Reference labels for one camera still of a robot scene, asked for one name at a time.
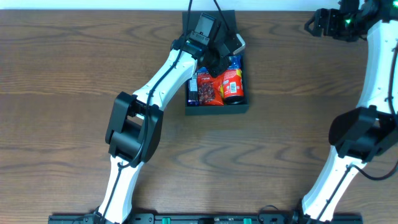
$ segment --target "robotic arm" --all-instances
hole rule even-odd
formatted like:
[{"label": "robotic arm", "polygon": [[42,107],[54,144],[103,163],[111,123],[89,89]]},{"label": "robotic arm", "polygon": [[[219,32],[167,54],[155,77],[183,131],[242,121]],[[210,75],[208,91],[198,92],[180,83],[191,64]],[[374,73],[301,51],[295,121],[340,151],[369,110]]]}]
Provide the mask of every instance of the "robotic arm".
[{"label": "robotic arm", "polygon": [[359,170],[398,141],[398,1],[342,1],[340,10],[319,9],[305,25],[314,36],[347,42],[367,34],[368,66],[355,110],[338,116],[329,133],[328,160],[313,188],[301,201],[297,223],[329,222],[335,207]]},{"label": "robotic arm", "polygon": [[[128,218],[139,171],[159,144],[163,111],[180,86],[197,67],[206,67],[217,77],[231,65],[228,56],[245,48],[242,37],[231,30],[215,42],[220,25],[216,18],[203,13],[195,30],[185,31],[173,41],[167,61],[148,83],[133,95],[121,92],[115,99],[105,138],[111,175],[94,223],[123,223]],[[129,116],[143,119],[142,127]]]}]

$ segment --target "box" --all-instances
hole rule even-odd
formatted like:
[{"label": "box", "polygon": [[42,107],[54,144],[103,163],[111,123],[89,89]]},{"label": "box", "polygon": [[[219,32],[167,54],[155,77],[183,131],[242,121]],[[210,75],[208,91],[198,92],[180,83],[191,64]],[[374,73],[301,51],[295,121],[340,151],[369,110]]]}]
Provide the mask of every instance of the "box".
[{"label": "box", "polygon": [[[188,29],[194,30],[196,28],[196,24],[198,23],[200,14],[203,12],[205,12],[205,13],[217,18],[219,21],[221,21],[221,27],[220,27],[220,30],[218,31],[218,35],[215,40],[215,41],[217,41],[218,39],[220,39],[222,37],[221,34],[226,33],[226,27],[225,27],[224,21],[218,11],[191,12]],[[227,20],[229,28],[233,29],[237,32],[235,11],[234,10],[223,11],[223,14],[225,16],[225,19]],[[185,26],[187,23],[186,19],[187,19],[187,12],[183,12],[182,13],[183,30],[185,30]],[[242,65],[241,70],[242,70],[244,100],[241,103],[236,104],[236,105],[224,105],[224,106],[190,106],[190,105],[188,105],[188,94],[189,94],[188,83],[189,83],[189,81],[187,81],[185,83],[185,115],[206,115],[206,114],[214,115],[214,114],[245,113],[249,109],[249,100],[248,100],[249,99],[249,91],[248,91],[248,75],[246,73],[244,61],[245,61],[245,56],[243,54],[242,61],[241,61],[241,65]]]}]

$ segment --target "wooden surface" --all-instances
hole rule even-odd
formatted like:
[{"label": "wooden surface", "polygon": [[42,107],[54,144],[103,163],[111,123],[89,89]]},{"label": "wooden surface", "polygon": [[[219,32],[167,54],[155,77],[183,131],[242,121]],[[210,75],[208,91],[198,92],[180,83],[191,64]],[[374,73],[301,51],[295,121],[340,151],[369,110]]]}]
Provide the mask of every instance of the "wooden surface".
[{"label": "wooden surface", "polygon": [[[133,205],[159,213],[256,213],[295,207],[329,153],[334,117],[359,100],[367,43],[314,38],[312,12],[237,12],[248,47],[246,114],[184,116],[183,88],[165,110],[162,139]],[[103,200],[104,135],[120,91],[163,65],[181,12],[0,12],[0,223],[46,223]],[[397,148],[366,168],[385,174]],[[355,177],[338,211],[396,223],[398,177]]]}]

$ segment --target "green connector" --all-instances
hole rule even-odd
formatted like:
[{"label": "green connector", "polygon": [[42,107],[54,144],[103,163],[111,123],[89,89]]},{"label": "green connector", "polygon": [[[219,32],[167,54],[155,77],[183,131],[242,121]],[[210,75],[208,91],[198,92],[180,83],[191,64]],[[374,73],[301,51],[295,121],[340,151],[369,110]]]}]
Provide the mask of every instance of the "green connector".
[{"label": "green connector", "polygon": [[162,218],[162,224],[170,224],[172,222],[171,218]]},{"label": "green connector", "polygon": [[251,224],[251,218],[244,218],[243,224]]}]

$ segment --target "blue package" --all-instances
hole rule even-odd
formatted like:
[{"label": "blue package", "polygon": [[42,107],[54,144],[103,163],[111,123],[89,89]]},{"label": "blue package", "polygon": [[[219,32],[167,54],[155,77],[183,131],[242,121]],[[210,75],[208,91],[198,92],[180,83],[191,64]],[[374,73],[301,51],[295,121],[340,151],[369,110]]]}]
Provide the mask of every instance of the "blue package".
[{"label": "blue package", "polygon": [[[232,64],[228,67],[228,70],[238,69],[242,67],[242,55],[229,56],[229,60],[232,62]],[[197,72],[207,72],[207,69],[205,67],[202,67],[199,68]]]}]

